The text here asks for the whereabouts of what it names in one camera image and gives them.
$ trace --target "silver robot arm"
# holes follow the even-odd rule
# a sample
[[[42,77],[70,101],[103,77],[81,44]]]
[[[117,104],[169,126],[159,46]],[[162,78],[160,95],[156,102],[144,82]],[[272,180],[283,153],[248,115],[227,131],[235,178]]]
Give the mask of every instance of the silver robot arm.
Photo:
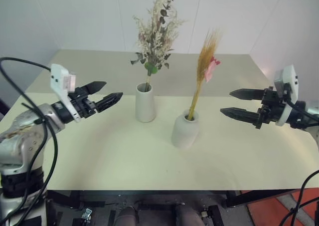
[[[122,93],[112,93],[98,102],[92,102],[88,99],[88,95],[98,92],[105,84],[105,82],[99,81],[92,82],[83,87],[77,87],[73,93],[68,94],[68,101],[77,111],[79,118],[88,118],[96,112],[102,112],[121,99]],[[65,124],[76,120],[69,108],[62,101],[52,105],[42,104],[39,106],[55,133],[63,130]],[[50,131],[47,130],[46,141],[51,137]],[[42,189],[44,148],[33,163],[29,182],[26,183],[25,180],[30,161],[43,139],[45,139],[44,124],[31,110],[17,116],[11,127],[0,134],[0,173],[3,189],[3,193],[0,195],[0,207],[2,219],[22,202],[26,187],[28,187],[28,196],[23,209],[29,207]],[[44,201],[40,206],[32,209],[26,220],[31,221],[32,225],[46,226],[49,221],[47,213],[47,201],[44,196]],[[15,225],[22,215],[23,212],[11,216],[5,225]]]

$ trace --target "pink flower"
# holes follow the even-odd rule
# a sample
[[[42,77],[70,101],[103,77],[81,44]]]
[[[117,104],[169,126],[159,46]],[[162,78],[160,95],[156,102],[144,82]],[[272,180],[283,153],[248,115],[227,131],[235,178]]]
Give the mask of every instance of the pink flower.
[[[214,56],[212,56],[210,60],[210,64],[208,66],[208,69],[205,71],[205,81],[206,83],[211,80],[213,76],[213,71],[215,70],[216,66],[220,64],[220,61],[215,59]]]

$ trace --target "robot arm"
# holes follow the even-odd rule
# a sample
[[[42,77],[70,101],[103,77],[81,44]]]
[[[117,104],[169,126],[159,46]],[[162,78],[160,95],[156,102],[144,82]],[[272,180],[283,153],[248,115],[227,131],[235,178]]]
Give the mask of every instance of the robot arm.
[[[261,100],[257,113],[239,108],[223,108],[220,111],[235,120],[253,124],[260,129],[263,123],[271,121],[278,126],[285,123],[292,128],[308,131],[319,146],[319,101],[298,101],[298,77],[292,65],[276,72],[275,86],[264,90],[239,89],[230,92],[241,100]]]
[[[92,102],[88,96],[98,92],[106,82],[95,81],[75,88],[75,78],[60,66],[51,69],[51,87],[57,93],[60,101],[54,104],[42,104],[38,108],[47,117],[54,133],[65,128],[65,124],[80,118],[88,118],[96,112],[102,112],[116,104],[122,97],[122,92],[112,93],[98,102]],[[31,168],[30,178],[26,175],[31,159],[43,145],[43,141],[52,136],[45,131],[43,120],[32,110],[27,110],[15,118],[11,127],[0,134],[0,173],[3,193],[0,195],[1,218],[4,219],[14,211],[21,202],[28,188],[27,199],[22,207],[27,208],[41,192],[43,183],[43,154],[41,150]],[[48,219],[48,201],[44,200],[27,216],[31,225],[46,226]],[[9,217],[6,226],[15,225],[23,215],[23,211]]]

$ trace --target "green stem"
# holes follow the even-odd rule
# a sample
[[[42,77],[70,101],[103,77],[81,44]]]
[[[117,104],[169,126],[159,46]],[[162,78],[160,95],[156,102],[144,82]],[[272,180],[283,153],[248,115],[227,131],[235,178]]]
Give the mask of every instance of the green stem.
[[[144,92],[148,92],[149,90],[149,85],[150,85],[150,80],[151,80],[151,76],[148,75],[147,79],[146,79],[146,83],[145,83],[145,90]]]

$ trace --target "white wall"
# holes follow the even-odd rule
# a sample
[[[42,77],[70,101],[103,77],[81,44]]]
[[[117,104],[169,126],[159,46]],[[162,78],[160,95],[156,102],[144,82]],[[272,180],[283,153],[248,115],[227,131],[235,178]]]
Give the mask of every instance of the white wall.
[[[135,51],[132,16],[147,19],[153,1],[0,0],[0,55],[47,63],[59,48]],[[301,97],[318,96],[311,89],[319,82],[319,0],[176,0],[174,5],[186,20],[176,52],[199,53],[207,31],[219,27],[223,38],[217,53],[251,53],[270,79],[294,63]],[[19,66],[10,73],[25,88],[38,70]],[[16,95],[3,89],[1,79],[0,86],[0,97],[12,104]]]
[[[300,99],[319,100],[319,0],[280,0],[251,57],[269,79],[294,64]]]
[[[0,57],[47,64],[58,46],[37,0],[0,0]],[[5,62],[4,69],[25,90],[40,73],[35,66]],[[0,97],[9,106],[18,94],[0,76]]]

